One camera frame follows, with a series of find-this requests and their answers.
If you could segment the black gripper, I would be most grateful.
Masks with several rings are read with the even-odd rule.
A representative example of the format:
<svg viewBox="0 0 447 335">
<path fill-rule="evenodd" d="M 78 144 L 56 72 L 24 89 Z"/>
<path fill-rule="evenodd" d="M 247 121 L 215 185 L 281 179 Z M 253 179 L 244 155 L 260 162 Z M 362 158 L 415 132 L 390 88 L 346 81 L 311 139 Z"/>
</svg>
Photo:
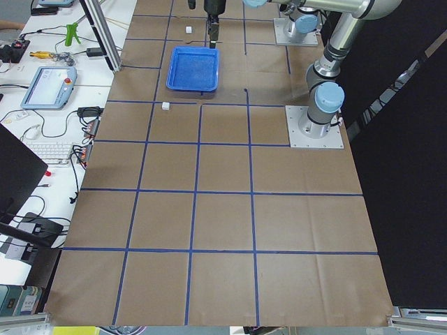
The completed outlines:
<svg viewBox="0 0 447 335">
<path fill-rule="evenodd" d="M 226 0 L 204 0 L 204 11 L 208 14 L 207 29 L 210 38 L 210 48 L 215 48 L 215 43 L 219 39 L 219 22 L 214 21 L 213 15 L 221 15 L 225 13 Z"/>
</svg>

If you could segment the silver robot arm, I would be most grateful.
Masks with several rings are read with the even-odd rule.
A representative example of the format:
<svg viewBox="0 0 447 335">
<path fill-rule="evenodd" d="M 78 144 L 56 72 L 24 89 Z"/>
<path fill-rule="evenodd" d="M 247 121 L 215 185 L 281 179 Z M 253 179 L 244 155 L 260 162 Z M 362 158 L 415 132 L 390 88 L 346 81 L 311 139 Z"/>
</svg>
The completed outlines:
<svg viewBox="0 0 447 335">
<path fill-rule="evenodd" d="M 283 17 L 274 19 L 278 45 L 318 45 L 316 30 L 320 24 L 316 8 L 299 6 L 297 1 L 279 5 Z"/>
<path fill-rule="evenodd" d="M 309 107 L 298 126 L 303 135 L 319 139 L 332 127 L 331 120 L 344 102 L 344 91 L 335 83 L 340 66 L 366 20 L 391 14 L 400 1 L 279 1 L 284 8 L 312 8 L 342 14 L 320 59 L 306 73 Z"/>
</svg>

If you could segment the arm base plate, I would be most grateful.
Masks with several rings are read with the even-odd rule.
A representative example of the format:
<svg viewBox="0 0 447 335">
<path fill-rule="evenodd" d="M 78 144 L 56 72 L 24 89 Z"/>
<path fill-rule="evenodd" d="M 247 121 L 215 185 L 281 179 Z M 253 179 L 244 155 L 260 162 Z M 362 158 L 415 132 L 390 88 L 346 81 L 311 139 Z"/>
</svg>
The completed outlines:
<svg viewBox="0 0 447 335">
<path fill-rule="evenodd" d="M 307 106 L 287 105 L 286 123 L 290 147 L 293 149 L 343 149 L 344 143 L 337 116 L 326 125 L 308 118 Z"/>
<path fill-rule="evenodd" d="M 316 37 L 316 24 L 311 24 L 308 29 L 300 29 L 304 27 L 291 21 L 289 18 L 274 19 L 274 33 L 277 45 L 284 46 L 300 46 L 300 47 L 316 47 L 318 40 Z"/>
</svg>

